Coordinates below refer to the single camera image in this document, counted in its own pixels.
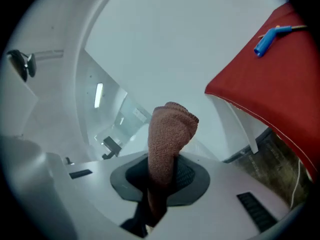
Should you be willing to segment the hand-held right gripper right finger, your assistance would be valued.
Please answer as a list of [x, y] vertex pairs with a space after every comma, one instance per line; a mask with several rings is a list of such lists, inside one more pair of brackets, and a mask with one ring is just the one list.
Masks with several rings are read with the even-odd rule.
[[167, 206], [189, 206], [202, 197], [210, 185], [210, 175], [201, 165], [180, 155], [174, 160]]

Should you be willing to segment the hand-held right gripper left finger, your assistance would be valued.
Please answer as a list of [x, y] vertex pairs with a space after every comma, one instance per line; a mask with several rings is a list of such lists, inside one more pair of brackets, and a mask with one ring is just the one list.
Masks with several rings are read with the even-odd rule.
[[141, 202], [147, 191], [148, 155], [145, 153], [116, 168], [110, 175], [110, 183], [123, 200]]

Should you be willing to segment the brown cleaning cloth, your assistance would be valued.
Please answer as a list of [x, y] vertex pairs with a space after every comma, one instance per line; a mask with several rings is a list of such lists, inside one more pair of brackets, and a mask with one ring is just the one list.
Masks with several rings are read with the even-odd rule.
[[167, 102], [154, 109], [148, 127], [148, 189], [150, 221], [154, 228], [167, 211], [175, 158], [195, 135], [199, 119], [184, 106]]

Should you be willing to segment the frosted glass partition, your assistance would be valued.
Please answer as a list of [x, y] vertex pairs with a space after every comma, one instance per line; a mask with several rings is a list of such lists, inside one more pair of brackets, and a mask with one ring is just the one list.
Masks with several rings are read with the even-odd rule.
[[129, 141], [133, 141], [138, 130], [149, 124], [151, 114], [142, 106], [130, 98], [125, 98], [115, 117], [93, 137], [95, 141], [102, 145], [104, 140], [110, 137], [121, 147]]

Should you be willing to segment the long ceiling light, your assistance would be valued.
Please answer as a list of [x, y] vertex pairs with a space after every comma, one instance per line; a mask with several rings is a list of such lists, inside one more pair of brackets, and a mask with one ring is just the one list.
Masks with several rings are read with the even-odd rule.
[[94, 108], [97, 109], [100, 107], [101, 98], [103, 95], [104, 84], [102, 82], [96, 85], [95, 98], [94, 98]]

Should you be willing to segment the white table with red cover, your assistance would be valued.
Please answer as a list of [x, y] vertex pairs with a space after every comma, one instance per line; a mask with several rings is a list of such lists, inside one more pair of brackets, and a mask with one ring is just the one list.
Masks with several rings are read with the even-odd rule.
[[275, 9], [237, 56], [205, 88], [269, 126], [320, 178], [320, 51], [306, 30], [275, 38], [262, 57], [259, 37], [304, 22], [293, 6]]

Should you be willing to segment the blue handled squeegee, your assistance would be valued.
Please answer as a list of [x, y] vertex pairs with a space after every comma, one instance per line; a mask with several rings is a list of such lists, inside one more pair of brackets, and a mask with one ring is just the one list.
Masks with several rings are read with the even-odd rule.
[[279, 35], [289, 34], [295, 31], [301, 31], [308, 29], [307, 25], [296, 25], [296, 26], [276, 26], [270, 28], [264, 35], [259, 36], [260, 41], [254, 48], [254, 53], [261, 58], [267, 52], [274, 39]]

